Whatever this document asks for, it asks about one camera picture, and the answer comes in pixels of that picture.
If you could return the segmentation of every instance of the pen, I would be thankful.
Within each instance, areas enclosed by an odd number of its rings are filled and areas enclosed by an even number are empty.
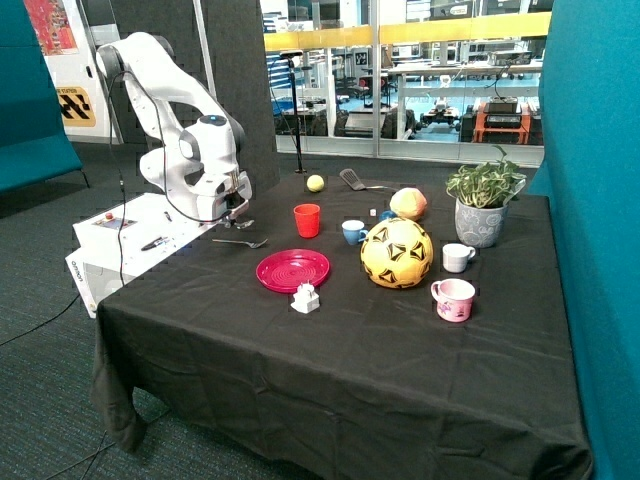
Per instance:
[[[152,248],[156,248],[158,245],[162,245],[169,241],[167,237],[158,237],[153,242],[147,243],[144,247],[142,247],[142,251],[151,250]]]

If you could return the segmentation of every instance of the red plate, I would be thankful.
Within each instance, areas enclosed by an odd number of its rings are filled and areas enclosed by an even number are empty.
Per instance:
[[[269,255],[256,268],[258,280],[269,290],[295,293],[301,283],[320,285],[329,274],[327,257],[313,250],[295,248]]]

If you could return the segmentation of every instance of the teal partition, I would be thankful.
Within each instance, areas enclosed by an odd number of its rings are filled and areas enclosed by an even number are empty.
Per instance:
[[[635,0],[557,0],[545,52],[549,195],[596,479],[640,478],[640,104]]]
[[[79,170],[23,0],[2,0],[0,192]]]

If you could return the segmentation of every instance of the robot control box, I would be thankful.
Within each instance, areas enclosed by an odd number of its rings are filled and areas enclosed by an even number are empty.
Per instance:
[[[66,261],[89,316],[95,318],[100,301],[213,226],[185,218],[164,195],[152,193],[76,223],[80,248]]]

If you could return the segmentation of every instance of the orange ball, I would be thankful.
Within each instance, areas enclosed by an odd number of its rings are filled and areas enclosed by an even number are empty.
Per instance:
[[[427,199],[417,188],[403,188],[393,194],[389,207],[401,218],[416,222],[427,208]]]

